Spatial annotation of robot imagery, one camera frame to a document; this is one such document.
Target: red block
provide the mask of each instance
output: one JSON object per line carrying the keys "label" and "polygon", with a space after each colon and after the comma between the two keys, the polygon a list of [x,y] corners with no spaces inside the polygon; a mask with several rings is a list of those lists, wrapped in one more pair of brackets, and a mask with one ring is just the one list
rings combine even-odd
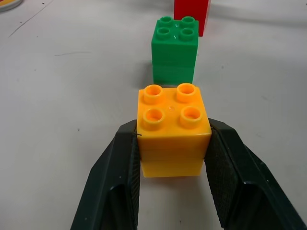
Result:
{"label": "red block", "polygon": [[202,37],[206,25],[210,0],[175,0],[174,19],[191,16],[199,22],[198,35]]}

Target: green duplo block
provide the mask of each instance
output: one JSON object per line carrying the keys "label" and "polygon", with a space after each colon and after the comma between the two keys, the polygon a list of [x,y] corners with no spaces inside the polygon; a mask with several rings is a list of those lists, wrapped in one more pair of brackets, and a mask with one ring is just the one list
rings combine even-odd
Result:
{"label": "green duplo block", "polygon": [[153,65],[195,67],[198,48],[198,21],[192,17],[157,21],[152,39]]}
{"label": "green duplo block", "polygon": [[192,83],[193,67],[173,67],[153,65],[153,83],[157,85],[179,85]]}

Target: yellow duplo block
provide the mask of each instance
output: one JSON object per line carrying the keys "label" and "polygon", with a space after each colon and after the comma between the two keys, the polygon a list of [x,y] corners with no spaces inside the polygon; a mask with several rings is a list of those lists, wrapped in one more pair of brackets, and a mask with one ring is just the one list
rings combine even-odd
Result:
{"label": "yellow duplo block", "polygon": [[211,128],[198,87],[183,83],[139,91],[138,144],[141,160],[203,159]]}
{"label": "yellow duplo block", "polygon": [[204,159],[141,161],[144,177],[199,176]]}

